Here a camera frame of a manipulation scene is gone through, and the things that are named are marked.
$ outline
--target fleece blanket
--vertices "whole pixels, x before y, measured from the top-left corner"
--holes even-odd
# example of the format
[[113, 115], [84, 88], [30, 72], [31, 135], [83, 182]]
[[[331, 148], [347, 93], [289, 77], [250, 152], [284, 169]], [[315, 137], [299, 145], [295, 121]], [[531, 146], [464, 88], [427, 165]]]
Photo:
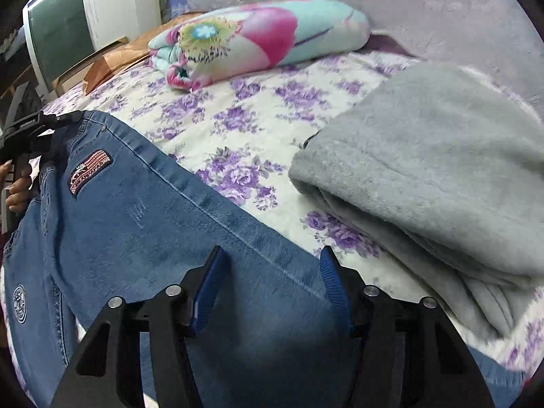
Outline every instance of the fleece blanket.
[[149, 42], [153, 67], [175, 88], [217, 81], [327, 54], [358, 50], [368, 18], [333, 0], [272, 1], [209, 12]]
[[120, 46], [97, 59], [83, 78], [83, 93], [90, 94], [94, 89], [111, 80], [135, 64], [149, 56], [149, 40], [161, 32], [177, 26], [191, 18], [200, 15], [199, 12], [189, 12], [176, 17], [168, 23], [141, 34], [129, 44]]
[[295, 187], [388, 249], [483, 339], [544, 277], [544, 127], [446, 64], [418, 64], [293, 158]]

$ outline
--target brown cloth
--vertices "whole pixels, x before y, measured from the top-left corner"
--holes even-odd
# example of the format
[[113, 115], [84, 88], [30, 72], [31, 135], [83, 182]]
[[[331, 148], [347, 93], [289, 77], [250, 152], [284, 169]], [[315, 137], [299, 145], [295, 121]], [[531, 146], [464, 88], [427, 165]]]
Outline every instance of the brown cloth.
[[192, 19], [201, 13], [202, 12], [184, 13], [183, 15], [168, 21], [166, 24], [162, 24], [159, 27], [145, 32], [145, 34], [140, 35], [129, 44], [118, 47], [101, 56], [92, 64], [91, 69], [89, 69], [85, 78], [83, 78], [83, 93], [88, 95], [98, 86], [110, 80], [113, 76], [124, 72], [129, 67], [146, 59], [149, 56], [148, 43], [153, 37], [166, 29]]

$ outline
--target bed sheet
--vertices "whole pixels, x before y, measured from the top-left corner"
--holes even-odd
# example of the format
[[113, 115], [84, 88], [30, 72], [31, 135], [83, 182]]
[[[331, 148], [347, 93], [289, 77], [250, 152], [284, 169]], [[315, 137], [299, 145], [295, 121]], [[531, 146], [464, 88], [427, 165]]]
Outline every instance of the bed sheet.
[[[163, 76], [140, 65], [88, 96], [75, 86], [45, 108], [47, 114], [75, 109], [110, 112], [145, 135], [203, 182], [308, 252], [331, 245], [340, 262], [391, 296], [419, 301], [430, 291], [389, 253], [338, 222], [293, 187], [287, 170], [306, 139], [327, 121], [416, 58], [372, 52], [329, 56], [314, 62], [241, 76], [195, 93], [169, 88]], [[489, 77], [482, 83], [520, 103]], [[452, 318], [467, 344], [507, 369], [531, 376], [544, 357], [544, 292], [511, 336], [484, 343]]]

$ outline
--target television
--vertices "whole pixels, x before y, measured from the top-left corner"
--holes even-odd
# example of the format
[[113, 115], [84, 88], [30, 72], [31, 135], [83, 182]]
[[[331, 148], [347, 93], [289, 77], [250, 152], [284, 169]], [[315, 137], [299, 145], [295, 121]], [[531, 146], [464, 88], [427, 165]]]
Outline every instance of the television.
[[83, 0], [30, 0], [23, 24], [38, 87], [47, 93], [55, 78], [95, 51]]
[[29, 0], [23, 25], [37, 92], [54, 97], [53, 81], [72, 66], [160, 23], [159, 0]]

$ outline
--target finger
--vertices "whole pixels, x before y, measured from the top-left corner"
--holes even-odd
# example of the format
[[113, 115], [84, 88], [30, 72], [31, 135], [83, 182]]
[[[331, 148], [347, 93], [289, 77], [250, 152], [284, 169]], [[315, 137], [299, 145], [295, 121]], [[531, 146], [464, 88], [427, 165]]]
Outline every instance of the finger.
[[4, 178], [9, 172], [9, 166], [12, 164], [12, 160], [6, 161], [4, 164], [0, 166], [0, 178]]
[[20, 191], [28, 190], [32, 185], [32, 178], [28, 175], [24, 178], [19, 178], [17, 181], [13, 183], [13, 185], [10, 187], [9, 192], [11, 194], [17, 193]]
[[32, 173], [32, 166], [30, 164], [25, 164], [21, 169], [21, 177], [30, 176]]
[[20, 191], [18, 193], [10, 194], [5, 200], [5, 205], [7, 205], [10, 210], [12, 205], [18, 205], [21, 202], [28, 202], [29, 197], [31, 196], [30, 190]]
[[10, 205], [9, 209], [10, 211], [14, 213], [24, 213], [27, 207], [28, 207], [28, 202], [21, 202], [20, 204], [17, 204], [17, 205]]

